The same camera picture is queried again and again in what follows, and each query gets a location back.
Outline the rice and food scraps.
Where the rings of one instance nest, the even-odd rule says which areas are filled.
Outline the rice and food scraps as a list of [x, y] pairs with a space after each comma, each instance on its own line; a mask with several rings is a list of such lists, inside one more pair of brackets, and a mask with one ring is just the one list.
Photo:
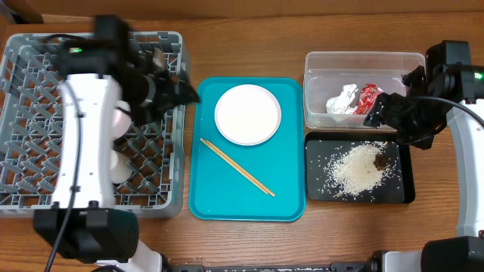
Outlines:
[[364, 193], [374, 193], [401, 178], [399, 157], [390, 152], [389, 141], [350, 141], [330, 148], [321, 158], [315, 178], [318, 191], [331, 199], [356, 200]]

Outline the large white plate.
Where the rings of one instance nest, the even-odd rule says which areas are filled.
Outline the large white plate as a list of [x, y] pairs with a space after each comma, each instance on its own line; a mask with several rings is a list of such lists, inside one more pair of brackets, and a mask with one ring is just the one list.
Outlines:
[[258, 85], [237, 85], [217, 101], [214, 118], [220, 134], [241, 146], [269, 140], [281, 124], [281, 106], [276, 97]]

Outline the white paper cup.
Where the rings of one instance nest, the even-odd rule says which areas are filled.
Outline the white paper cup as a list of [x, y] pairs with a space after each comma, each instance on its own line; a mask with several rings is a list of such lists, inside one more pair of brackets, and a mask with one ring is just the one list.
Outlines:
[[110, 180], [113, 184], [121, 184], [128, 180], [133, 170], [127, 166], [129, 158], [115, 150], [110, 151]]

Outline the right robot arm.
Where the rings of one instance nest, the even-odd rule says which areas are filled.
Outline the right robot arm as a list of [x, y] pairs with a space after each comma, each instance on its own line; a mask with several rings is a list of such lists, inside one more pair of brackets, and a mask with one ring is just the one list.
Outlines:
[[380, 94], [363, 121], [388, 125], [396, 140], [422, 150], [450, 128], [458, 166], [459, 219], [453, 238], [420, 251], [375, 252], [367, 271], [481, 271], [483, 269], [483, 68], [468, 42], [444, 40], [427, 49], [423, 66], [402, 77], [406, 95]]

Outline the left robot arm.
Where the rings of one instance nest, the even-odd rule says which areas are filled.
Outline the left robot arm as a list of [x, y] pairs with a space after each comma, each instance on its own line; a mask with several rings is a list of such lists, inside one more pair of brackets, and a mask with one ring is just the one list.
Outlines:
[[139, 238], [132, 212], [115, 208], [110, 170], [116, 105], [129, 105], [137, 126], [161, 120], [200, 97], [186, 75], [172, 75], [160, 50], [140, 52], [131, 28], [115, 15], [98, 15], [90, 38], [61, 35], [54, 58], [63, 107], [60, 171], [49, 209], [33, 226], [51, 257], [93, 264], [98, 271], [166, 271], [166, 258]]

